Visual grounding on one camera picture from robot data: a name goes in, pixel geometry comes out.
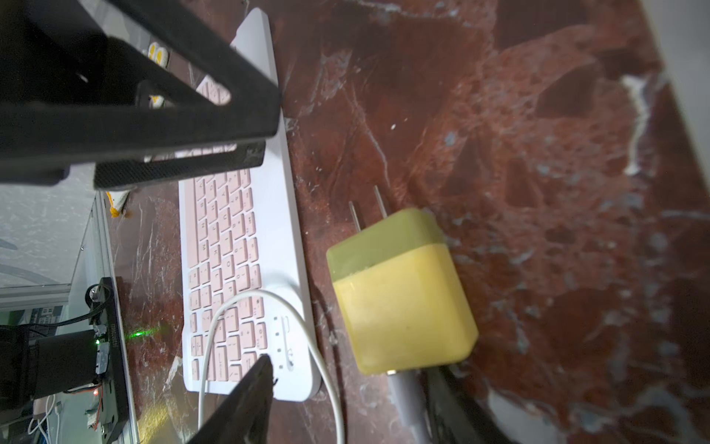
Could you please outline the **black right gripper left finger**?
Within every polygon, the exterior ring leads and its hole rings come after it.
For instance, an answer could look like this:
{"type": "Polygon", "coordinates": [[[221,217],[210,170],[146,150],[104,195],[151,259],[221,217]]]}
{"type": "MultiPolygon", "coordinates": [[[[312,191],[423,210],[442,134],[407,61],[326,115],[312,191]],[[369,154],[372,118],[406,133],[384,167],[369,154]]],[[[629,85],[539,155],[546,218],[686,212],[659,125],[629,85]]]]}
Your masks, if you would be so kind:
{"type": "Polygon", "coordinates": [[[273,376],[270,358],[260,357],[189,443],[266,443],[274,399],[273,376]]]}

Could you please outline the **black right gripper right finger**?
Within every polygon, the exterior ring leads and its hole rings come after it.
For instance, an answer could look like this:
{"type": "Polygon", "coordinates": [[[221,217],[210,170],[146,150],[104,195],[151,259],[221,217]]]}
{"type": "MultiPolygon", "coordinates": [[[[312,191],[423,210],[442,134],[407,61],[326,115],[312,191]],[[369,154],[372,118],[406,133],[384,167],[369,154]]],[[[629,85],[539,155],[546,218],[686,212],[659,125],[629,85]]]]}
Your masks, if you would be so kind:
{"type": "Polygon", "coordinates": [[[434,443],[513,443],[444,366],[425,370],[434,443]]]}

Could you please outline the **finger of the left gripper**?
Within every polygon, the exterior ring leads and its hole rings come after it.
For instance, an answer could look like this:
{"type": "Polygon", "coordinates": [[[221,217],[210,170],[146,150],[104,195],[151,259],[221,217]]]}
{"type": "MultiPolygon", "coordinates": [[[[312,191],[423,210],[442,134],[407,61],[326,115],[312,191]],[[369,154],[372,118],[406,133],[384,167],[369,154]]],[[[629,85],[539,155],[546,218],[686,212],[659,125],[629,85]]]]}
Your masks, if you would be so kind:
{"type": "Polygon", "coordinates": [[[162,182],[185,181],[243,169],[259,168],[264,163],[266,141],[237,144],[233,151],[197,157],[168,158],[152,162],[123,160],[97,163],[94,188],[100,191],[126,191],[162,182]]]}
{"type": "Polygon", "coordinates": [[[1,5],[1,181],[56,185],[79,164],[197,157],[267,141],[277,85],[177,1],[116,7],[229,91],[217,105],[76,1],[1,5]]]}

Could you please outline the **yellow charger plug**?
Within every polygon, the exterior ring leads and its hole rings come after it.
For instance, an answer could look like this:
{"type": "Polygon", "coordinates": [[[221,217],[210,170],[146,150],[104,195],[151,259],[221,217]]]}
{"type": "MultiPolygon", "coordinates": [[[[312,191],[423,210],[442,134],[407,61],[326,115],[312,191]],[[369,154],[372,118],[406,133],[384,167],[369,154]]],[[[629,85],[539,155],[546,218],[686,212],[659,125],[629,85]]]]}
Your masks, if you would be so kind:
{"type": "Polygon", "coordinates": [[[436,219],[419,208],[382,218],[327,250],[359,370],[377,375],[467,359],[479,329],[436,219]]]}

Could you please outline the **pink wireless keyboard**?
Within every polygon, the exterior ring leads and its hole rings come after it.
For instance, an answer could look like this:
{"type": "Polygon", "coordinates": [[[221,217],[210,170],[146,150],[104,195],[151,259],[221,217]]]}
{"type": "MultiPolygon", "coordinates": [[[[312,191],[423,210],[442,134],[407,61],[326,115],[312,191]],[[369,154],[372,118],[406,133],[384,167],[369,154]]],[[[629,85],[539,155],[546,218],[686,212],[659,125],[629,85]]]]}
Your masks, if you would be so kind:
{"type": "Polygon", "coordinates": [[[264,163],[179,183],[183,380],[229,394],[261,356],[274,395],[301,403],[321,377],[300,325],[312,303],[284,129],[264,163]]]}

